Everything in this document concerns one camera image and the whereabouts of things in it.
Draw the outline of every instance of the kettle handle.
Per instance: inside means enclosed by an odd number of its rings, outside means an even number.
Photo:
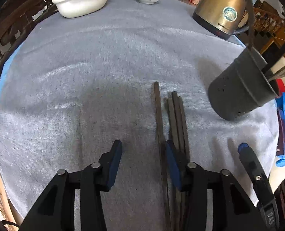
[[[249,29],[248,21],[242,26],[237,28],[232,34],[233,35],[239,35]]]

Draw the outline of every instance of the gray tablecloth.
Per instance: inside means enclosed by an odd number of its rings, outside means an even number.
[[[247,142],[269,174],[278,121],[269,102],[237,122],[221,119],[206,89],[244,46],[199,26],[194,7],[108,0],[74,19],[59,13],[38,24],[8,62],[0,82],[0,173],[24,217],[59,168],[83,169],[115,139],[123,156],[115,186],[102,194],[108,230],[164,230],[153,82],[165,100],[183,97],[191,160],[233,172],[253,196],[237,147]],[[76,230],[79,210],[76,204]]]

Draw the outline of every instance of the electric kettle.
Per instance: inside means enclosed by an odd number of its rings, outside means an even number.
[[[245,0],[201,0],[194,20],[211,33],[223,39],[248,30],[248,23],[237,28],[245,10]]]

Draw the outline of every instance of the gray utensil holder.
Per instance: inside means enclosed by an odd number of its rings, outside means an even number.
[[[252,48],[250,52],[246,48],[210,84],[209,101],[220,117],[228,121],[236,120],[279,97],[277,82],[268,82],[260,70],[266,64],[256,49]]]

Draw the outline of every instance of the metal screw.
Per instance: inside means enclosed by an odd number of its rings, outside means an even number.
[[[57,175],[61,176],[65,173],[65,169],[61,168],[57,171]]]
[[[224,176],[229,176],[229,175],[230,175],[230,171],[227,170],[227,169],[223,169],[223,170],[222,170],[222,174],[223,174]]]
[[[91,164],[92,168],[98,168],[100,166],[101,166],[101,163],[99,163],[99,162],[94,162],[94,163]]]
[[[195,162],[189,162],[188,163],[188,167],[189,168],[196,168],[197,167],[197,164]]]

